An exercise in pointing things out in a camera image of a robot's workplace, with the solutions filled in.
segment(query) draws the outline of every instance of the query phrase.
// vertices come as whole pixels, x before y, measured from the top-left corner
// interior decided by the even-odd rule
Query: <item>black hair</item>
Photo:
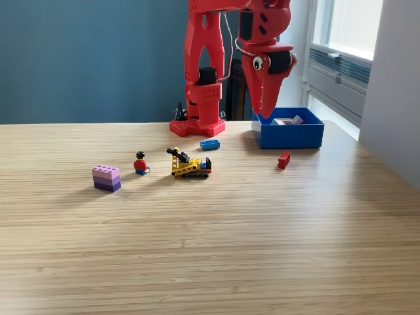
[[[144,152],[143,151],[137,152],[137,159],[142,159],[142,158],[144,158]]]

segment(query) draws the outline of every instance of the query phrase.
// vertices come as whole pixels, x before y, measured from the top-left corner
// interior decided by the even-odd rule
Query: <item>red robot arm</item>
[[[224,79],[224,47],[220,11],[241,10],[237,41],[242,48],[245,73],[253,110],[268,118],[277,103],[283,80],[289,76],[296,58],[291,45],[277,43],[275,37],[290,23],[290,0],[189,0],[188,27],[184,44],[187,120],[171,122],[171,130],[215,136],[224,130],[219,119],[219,101]],[[207,48],[211,67],[199,69],[201,53]]]

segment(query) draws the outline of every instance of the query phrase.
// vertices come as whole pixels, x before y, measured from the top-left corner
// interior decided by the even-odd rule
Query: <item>red torso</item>
[[[137,161],[134,162],[134,168],[140,169],[141,171],[147,170],[146,161],[144,161],[143,159],[138,159]]]

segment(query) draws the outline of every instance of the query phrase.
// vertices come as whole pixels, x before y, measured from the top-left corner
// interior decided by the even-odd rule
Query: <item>white wall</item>
[[[294,46],[293,53],[297,55],[298,63],[290,76],[283,81],[277,100],[277,107],[297,107],[302,104],[303,59],[305,58],[306,33],[308,31],[310,0],[291,0],[291,22],[288,29],[281,34],[280,43]]]
[[[420,188],[420,1],[384,0],[360,142]]]

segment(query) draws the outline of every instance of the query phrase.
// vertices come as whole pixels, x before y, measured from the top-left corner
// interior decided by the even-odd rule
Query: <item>window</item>
[[[373,60],[383,0],[319,0],[314,43]]]
[[[363,115],[383,0],[311,0],[303,79],[353,124]]]

